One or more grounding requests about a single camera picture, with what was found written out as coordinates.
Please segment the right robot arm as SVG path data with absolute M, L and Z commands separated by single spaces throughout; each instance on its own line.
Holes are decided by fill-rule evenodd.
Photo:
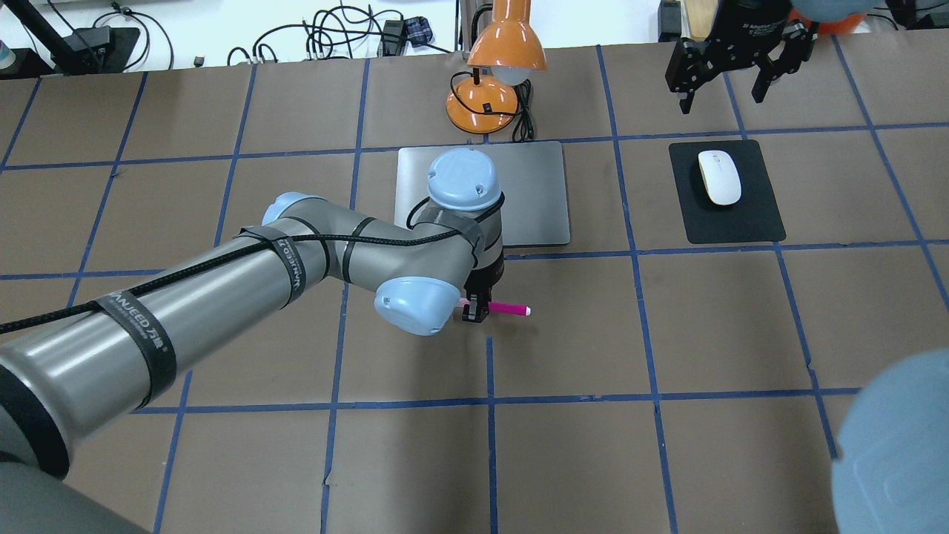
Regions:
M 719 1 L 702 40 L 675 43 L 665 81 L 691 111 L 723 72 L 758 68 L 752 95 L 809 61 L 821 23 L 872 10 L 871 1 Z M 841 533 L 945 533 L 948 355 L 932 349 L 886 368 L 857 394 L 831 470 Z

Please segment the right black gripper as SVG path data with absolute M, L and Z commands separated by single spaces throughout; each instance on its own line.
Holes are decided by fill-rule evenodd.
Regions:
M 816 30 L 804 22 L 786 26 L 791 10 L 790 1 L 721 1 L 707 39 L 676 41 L 665 81 L 678 95 L 682 114 L 690 113 L 698 89 L 721 72 L 757 65 L 751 94 L 760 104 L 774 82 L 800 70 L 813 54 Z M 780 54 L 770 58 L 779 44 Z

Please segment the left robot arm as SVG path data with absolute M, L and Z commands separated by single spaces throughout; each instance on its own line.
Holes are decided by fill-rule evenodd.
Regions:
M 372 291 L 420 337 L 460 300 L 475 319 L 503 270 L 496 165 L 474 148 L 431 163 L 401 228 L 288 192 L 228 243 L 129 289 L 2 324 L 2 531 L 139 533 L 65 484 L 76 447 L 159 398 L 183 372 L 328 277 Z

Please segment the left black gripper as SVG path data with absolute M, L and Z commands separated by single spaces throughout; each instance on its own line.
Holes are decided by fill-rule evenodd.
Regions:
M 465 303 L 461 320 L 468 323 L 483 323 L 491 314 L 492 289 L 504 273 L 504 257 L 498 256 L 488 266 L 471 271 L 464 284 Z

